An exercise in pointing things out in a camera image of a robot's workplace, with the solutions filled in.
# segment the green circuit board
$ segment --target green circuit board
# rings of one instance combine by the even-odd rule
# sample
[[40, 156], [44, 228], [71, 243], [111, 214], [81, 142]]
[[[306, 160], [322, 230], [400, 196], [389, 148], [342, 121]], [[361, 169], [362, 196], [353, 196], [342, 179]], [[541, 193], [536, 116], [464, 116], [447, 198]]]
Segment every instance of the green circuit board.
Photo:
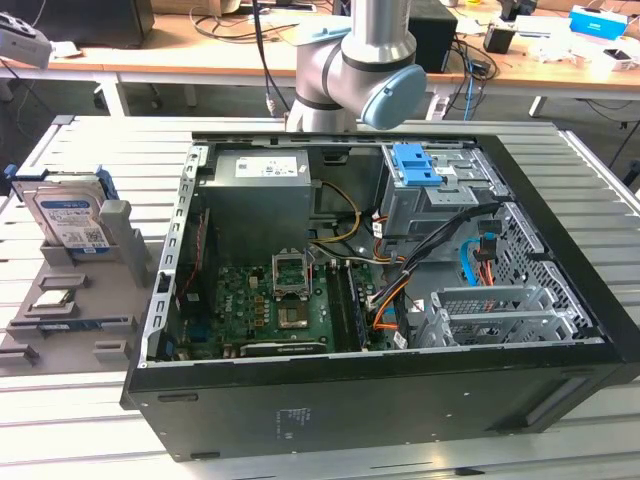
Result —
[[[304, 281], [299, 268], [284, 267], [279, 268], [279, 284]], [[319, 342], [327, 353], [335, 352], [325, 268], [312, 267], [310, 295], [304, 301], [276, 301], [271, 265], [220, 268], [211, 317], [186, 319], [179, 349], [192, 360], [236, 357], [243, 345], [268, 342]], [[353, 277], [364, 306], [374, 289], [369, 266], [353, 269]]]

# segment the floor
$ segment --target floor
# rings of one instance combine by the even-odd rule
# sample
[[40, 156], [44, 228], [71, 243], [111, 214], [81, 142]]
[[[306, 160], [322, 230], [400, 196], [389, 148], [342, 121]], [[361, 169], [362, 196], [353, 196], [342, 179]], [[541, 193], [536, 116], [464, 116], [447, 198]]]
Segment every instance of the floor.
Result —
[[[95, 84], [82, 82], [41, 81], [33, 87], [49, 108], [57, 114], [105, 115], [93, 104]], [[178, 85], [159, 85], [164, 106], [154, 110], [151, 106], [151, 92], [143, 84], [127, 85], [127, 98], [132, 115], [171, 116], [233, 116], [264, 117], [268, 114], [265, 106], [264, 89], [258, 87], [208, 87], [197, 86], [198, 106], [189, 108], [185, 104], [183, 89]], [[34, 99], [26, 96], [26, 89], [12, 84], [14, 100], [0, 102], [0, 167], [9, 163], [20, 164], [30, 153], [37, 139], [47, 129], [51, 115]], [[283, 89], [288, 102], [293, 102], [292, 89]], [[488, 96], [478, 107], [474, 120], [533, 121], [528, 116], [532, 97]], [[612, 110], [597, 107], [611, 118], [633, 121], [640, 119], [638, 103], [616, 110], [625, 102], [600, 102]], [[424, 118], [426, 99], [417, 115]], [[448, 118], [461, 119], [462, 111], [451, 110]], [[629, 130], [621, 130], [620, 122], [607, 120], [580, 100], [550, 99], [543, 109], [541, 121], [554, 122], [561, 129], [573, 130], [578, 137], [606, 163], [612, 158]], [[640, 160], [640, 132], [627, 144], [619, 157], [614, 172], [624, 176], [632, 160]]]

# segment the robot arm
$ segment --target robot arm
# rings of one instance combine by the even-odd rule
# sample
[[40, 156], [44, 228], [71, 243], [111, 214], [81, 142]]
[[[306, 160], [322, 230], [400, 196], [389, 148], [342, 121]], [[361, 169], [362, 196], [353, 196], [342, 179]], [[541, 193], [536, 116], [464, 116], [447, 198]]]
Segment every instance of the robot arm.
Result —
[[426, 74], [413, 64], [410, 3], [353, 0], [351, 28], [325, 28], [298, 46], [296, 101], [287, 131], [352, 130], [356, 118], [388, 130], [413, 113]]

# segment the motherboard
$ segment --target motherboard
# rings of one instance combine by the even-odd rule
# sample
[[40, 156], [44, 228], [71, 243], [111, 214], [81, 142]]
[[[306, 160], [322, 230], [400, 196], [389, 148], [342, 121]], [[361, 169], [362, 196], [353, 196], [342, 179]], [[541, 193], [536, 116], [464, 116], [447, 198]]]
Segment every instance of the motherboard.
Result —
[[[209, 292], [213, 309], [201, 287], [184, 296], [177, 354], [209, 360], [381, 349], [382, 338], [365, 320], [366, 298], [375, 288], [370, 266], [301, 267], [280, 262], [277, 276], [273, 265], [221, 267]], [[308, 292], [281, 295], [305, 280]], [[345, 298], [354, 300], [347, 302], [353, 310], [345, 311]]]

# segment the blue drive bay latch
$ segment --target blue drive bay latch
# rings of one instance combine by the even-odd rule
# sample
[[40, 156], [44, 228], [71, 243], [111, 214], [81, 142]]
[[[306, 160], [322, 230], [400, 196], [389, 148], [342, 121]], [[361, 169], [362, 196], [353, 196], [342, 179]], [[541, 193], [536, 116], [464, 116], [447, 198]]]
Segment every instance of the blue drive bay latch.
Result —
[[402, 182], [408, 186], [439, 186], [442, 177], [433, 171], [433, 160], [415, 143], [396, 143], [393, 164], [402, 172]]

